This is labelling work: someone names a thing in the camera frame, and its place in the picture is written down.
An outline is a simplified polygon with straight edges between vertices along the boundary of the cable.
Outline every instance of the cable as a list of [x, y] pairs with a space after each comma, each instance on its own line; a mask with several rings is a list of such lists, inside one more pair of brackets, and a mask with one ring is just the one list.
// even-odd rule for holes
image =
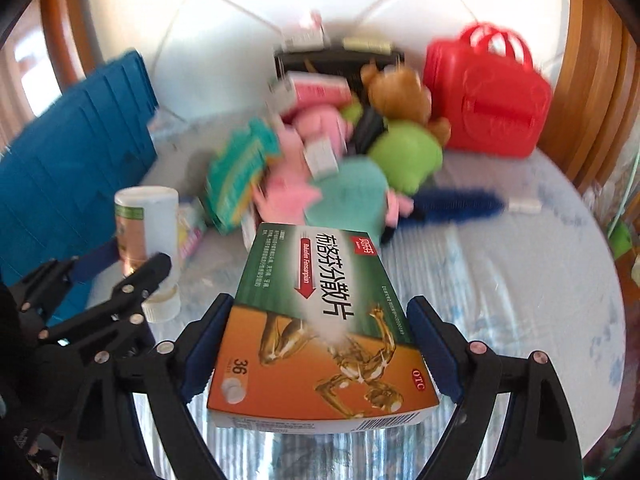
[[629, 194], [631, 193], [631, 188], [634, 185], [634, 180], [636, 179], [636, 172], [638, 171], [638, 162], [640, 162], [640, 146], [638, 146], [638, 152], [636, 153], [636, 160], [634, 161], [634, 168], [631, 170], [631, 176], [629, 177], [629, 182], [626, 184], [625, 194], [622, 197], [622, 202], [620, 202], [620, 207], [618, 208], [618, 212], [613, 219], [613, 222], [609, 225], [609, 231], [607, 232], [607, 238], [611, 238], [611, 234], [613, 229], [616, 228], [618, 224], [618, 220], [622, 216], [622, 213], [625, 211], [626, 200], [629, 198]]

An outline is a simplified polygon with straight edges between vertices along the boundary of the blue storage bin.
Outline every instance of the blue storage bin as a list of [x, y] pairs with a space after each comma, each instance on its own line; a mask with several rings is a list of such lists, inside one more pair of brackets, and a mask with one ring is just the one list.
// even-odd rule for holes
[[[98, 68], [25, 127], [0, 159], [0, 270], [11, 285], [41, 263], [114, 235], [113, 196], [156, 160], [146, 124], [158, 101], [137, 52]], [[50, 324], [86, 306], [77, 284]]]

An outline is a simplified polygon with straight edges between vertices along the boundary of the green label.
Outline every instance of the green label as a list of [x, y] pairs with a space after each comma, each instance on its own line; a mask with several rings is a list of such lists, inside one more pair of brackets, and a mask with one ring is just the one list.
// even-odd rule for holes
[[325, 338], [353, 333], [412, 344], [406, 317], [365, 233], [312, 226], [260, 224], [236, 302], [303, 319]]
[[145, 209], [143, 207], [128, 207], [116, 204], [116, 216], [126, 218], [127, 220], [144, 220]]

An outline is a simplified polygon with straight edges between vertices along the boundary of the red arrow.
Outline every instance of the red arrow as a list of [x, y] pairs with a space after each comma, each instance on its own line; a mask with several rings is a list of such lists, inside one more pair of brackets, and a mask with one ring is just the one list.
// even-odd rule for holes
[[311, 264], [311, 240], [300, 238], [300, 288], [296, 290], [306, 300], [314, 293], [314, 272]]

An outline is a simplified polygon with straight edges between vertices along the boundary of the red suitcase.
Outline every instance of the red suitcase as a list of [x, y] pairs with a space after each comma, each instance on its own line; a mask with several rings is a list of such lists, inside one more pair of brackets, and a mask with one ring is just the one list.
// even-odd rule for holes
[[[472, 44], [472, 38], [479, 41]], [[489, 51], [504, 40], [504, 56]], [[516, 58], [514, 44], [522, 50]], [[436, 40], [427, 49], [423, 84], [432, 115], [451, 122], [447, 147], [526, 157], [536, 147], [551, 106], [551, 85], [533, 68], [524, 40], [511, 30], [477, 23], [457, 40]]]

